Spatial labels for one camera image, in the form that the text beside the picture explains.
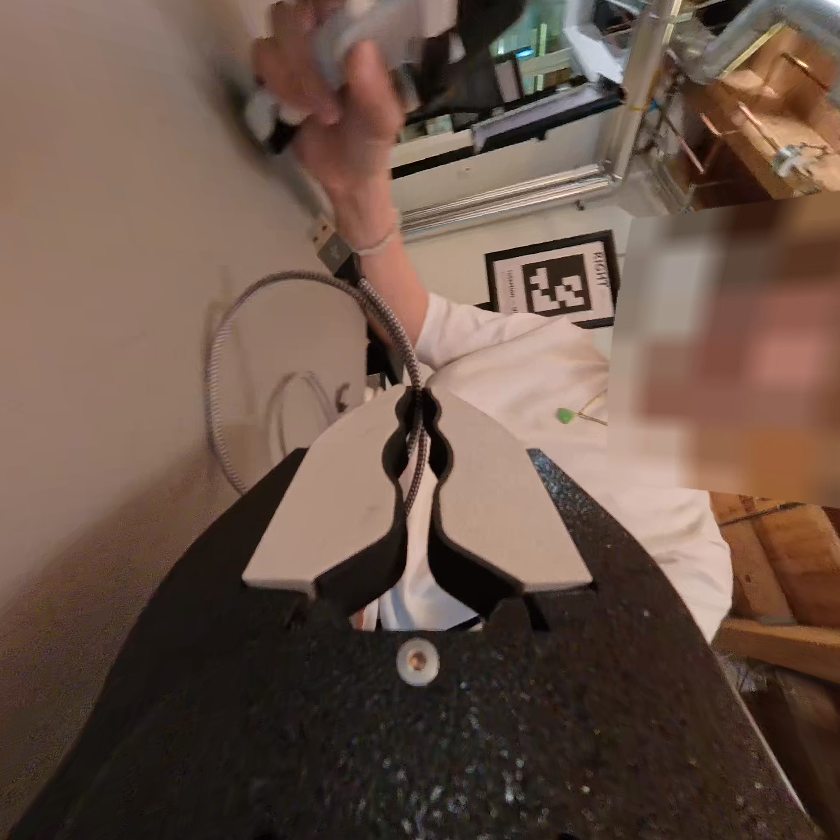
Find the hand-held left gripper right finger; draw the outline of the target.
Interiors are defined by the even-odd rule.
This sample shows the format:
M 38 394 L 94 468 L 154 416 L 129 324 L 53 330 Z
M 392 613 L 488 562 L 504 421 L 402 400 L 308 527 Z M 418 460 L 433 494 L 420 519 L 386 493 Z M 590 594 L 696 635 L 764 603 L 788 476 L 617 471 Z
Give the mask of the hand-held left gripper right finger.
M 526 446 L 440 387 L 423 394 L 436 479 L 427 561 L 436 583 L 481 619 L 508 600 L 586 591 L 594 580 Z

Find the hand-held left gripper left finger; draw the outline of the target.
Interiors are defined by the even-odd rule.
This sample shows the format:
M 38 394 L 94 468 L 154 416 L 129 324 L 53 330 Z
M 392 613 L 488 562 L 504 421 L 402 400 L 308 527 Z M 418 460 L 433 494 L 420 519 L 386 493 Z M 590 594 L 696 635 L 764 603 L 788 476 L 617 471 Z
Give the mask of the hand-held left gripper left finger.
M 393 387 L 343 416 L 306 451 L 242 574 L 351 616 L 388 592 L 406 567 L 406 415 Z

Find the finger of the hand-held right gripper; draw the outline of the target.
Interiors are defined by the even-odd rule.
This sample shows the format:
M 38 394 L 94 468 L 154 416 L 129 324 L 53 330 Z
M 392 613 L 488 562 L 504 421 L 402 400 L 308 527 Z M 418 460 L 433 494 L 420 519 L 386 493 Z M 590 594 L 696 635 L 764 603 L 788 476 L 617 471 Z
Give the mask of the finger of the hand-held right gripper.
M 299 115 L 267 89 L 254 88 L 245 101 L 245 126 L 255 141 L 290 141 L 299 129 Z

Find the person's right forearm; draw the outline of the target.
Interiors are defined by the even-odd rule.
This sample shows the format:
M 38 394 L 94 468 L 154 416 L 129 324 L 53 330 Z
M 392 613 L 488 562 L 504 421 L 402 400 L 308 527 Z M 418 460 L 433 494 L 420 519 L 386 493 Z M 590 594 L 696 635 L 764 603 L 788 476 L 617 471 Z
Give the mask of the person's right forearm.
M 406 252 L 396 213 L 388 211 L 375 222 L 353 233 L 351 244 L 364 278 L 393 312 L 415 349 L 425 325 L 429 293 Z

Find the person's right hand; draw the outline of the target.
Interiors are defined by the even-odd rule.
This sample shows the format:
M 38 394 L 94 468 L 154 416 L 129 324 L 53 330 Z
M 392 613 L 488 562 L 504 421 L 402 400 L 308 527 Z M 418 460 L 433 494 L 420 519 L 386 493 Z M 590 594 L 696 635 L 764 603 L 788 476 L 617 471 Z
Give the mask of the person's right hand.
M 270 35 L 253 47 L 255 76 L 303 117 L 295 152 L 320 184 L 339 234 L 359 253 L 378 253 L 398 232 L 391 155 L 404 111 L 375 43 L 355 45 L 344 61 L 344 85 L 331 91 L 316 68 L 312 5 L 275 3 Z

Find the person's white shirt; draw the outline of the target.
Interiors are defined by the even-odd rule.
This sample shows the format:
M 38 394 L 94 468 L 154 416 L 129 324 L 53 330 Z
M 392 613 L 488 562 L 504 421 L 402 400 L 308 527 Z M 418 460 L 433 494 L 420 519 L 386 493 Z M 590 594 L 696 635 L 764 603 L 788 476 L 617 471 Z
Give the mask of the person's white shirt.
M 594 411 L 608 419 L 608 359 L 592 331 L 561 318 L 505 316 L 431 294 L 415 344 L 418 360 L 432 374 L 427 384 L 451 393 L 488 415 L 525 449 L 538 450 L 539 467 L 556 466 L 558 479 L 574 487 L 561 501 L 581 498 L 584 510 L 607 514 L 656 562 L 710 643 L 732 605 L 730 549 L 711 512 L 707 491 L 635 485 L 607 463 L 606 426 L 586 419 L 563 424 L 562 408 Z M 435 631 L 479 622 L 476 611 L 438 584 L 427 559 L 427 541 L 437 479 L 426 467 L 407 521 L 407 557 L 402 578 L 366 609 L 365 623 L 385 631 Z M 547 559 L 552 572 L 571 558 L 572 515 L 546 497 L 537 535 L 559 537 Z

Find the framed marker sign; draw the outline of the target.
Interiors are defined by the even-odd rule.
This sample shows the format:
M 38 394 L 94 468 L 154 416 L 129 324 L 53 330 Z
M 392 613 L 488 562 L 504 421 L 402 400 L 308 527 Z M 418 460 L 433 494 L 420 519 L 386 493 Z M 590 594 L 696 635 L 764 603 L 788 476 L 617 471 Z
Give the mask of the framed marker sign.
M 620 269 L 611 230 L 485 255 L 489 301 L 500 314 L 535 314 L 581 329 L 611 328 Z

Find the aluminium post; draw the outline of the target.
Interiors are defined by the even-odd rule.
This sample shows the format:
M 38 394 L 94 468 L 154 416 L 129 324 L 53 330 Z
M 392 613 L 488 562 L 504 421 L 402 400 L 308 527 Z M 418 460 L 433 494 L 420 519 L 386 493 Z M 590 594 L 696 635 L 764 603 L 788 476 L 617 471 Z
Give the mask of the aluminium post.
M 619 187 L 627 174 L 682 5 L 681 1 L 651 2 L 633 27 L 623 73 L 623 102 L 604 120 L 596 153 L 612 188 Z

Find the silver duct pipe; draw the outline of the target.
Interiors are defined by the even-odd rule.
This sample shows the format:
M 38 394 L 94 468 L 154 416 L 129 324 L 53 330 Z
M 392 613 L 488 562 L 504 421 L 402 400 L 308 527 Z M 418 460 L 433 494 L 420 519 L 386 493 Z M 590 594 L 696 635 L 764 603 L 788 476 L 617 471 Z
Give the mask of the silver duct pipe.
M 675 62 L 683 74 L 708 85 L 737 69 L 782 28 L 794 28 L 839 59 L 838 1 L 753 1 L 719 35 L 702 26 L 675 30 Z

